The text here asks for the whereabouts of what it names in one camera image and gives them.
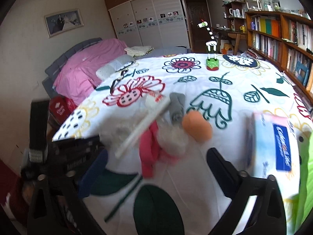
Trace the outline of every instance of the tissue box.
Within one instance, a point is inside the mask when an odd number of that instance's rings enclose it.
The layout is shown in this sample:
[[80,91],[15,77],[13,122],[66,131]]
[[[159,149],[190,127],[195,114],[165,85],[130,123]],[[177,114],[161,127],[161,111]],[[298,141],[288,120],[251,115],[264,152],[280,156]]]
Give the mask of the tissue box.
[[248,133],[247,171],[277,179],[283,200],[299,193],[300,161],[292,123],[286,117],[253,113]]

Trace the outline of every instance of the green cloth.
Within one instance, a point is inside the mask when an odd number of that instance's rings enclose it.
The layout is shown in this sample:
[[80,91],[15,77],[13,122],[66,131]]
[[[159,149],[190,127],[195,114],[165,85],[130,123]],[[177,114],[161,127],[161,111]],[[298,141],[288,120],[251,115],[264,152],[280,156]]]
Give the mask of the green cloth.
[[313,207],[313,137],[309,142],[303,137],[299,143],[299,153],[302,159],[300,165],[300,189],[298,212],[295,230],[298,230]]

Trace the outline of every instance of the green base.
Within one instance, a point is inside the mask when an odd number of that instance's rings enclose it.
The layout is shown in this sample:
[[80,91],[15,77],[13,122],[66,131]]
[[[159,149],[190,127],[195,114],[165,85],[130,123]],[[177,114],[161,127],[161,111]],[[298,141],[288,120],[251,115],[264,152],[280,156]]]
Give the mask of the green base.
[[210,71],[217,71],[219,69],[219,60],[210,58],[206,60],[207,69]]

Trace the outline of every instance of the yellow mug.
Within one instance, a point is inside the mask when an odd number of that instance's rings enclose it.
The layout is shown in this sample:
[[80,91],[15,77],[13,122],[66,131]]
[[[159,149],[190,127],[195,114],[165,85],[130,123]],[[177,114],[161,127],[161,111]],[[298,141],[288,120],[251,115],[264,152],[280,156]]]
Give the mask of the yellow mug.
[[245,33],[245,32],[247,31],[247,29],[246,29],[245,26],[241,26],[241,27],[240,27],[240,30],[242,30],[243,33]]

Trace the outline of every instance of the folded towel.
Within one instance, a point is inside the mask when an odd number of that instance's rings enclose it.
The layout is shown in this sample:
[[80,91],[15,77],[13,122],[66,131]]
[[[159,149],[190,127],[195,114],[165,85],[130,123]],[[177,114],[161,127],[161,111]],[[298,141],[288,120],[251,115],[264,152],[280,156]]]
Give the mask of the folded towel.
[[144,46],[144,47],[132,47],[132,48],[125,48],[125,51],[127,52],[127,55],[129,56],[144,56],[148,52],[153,50],[152,46]]
[[185,95],[171,93],[170,99],[169,111],[172,124],[181,124],[184,116]]

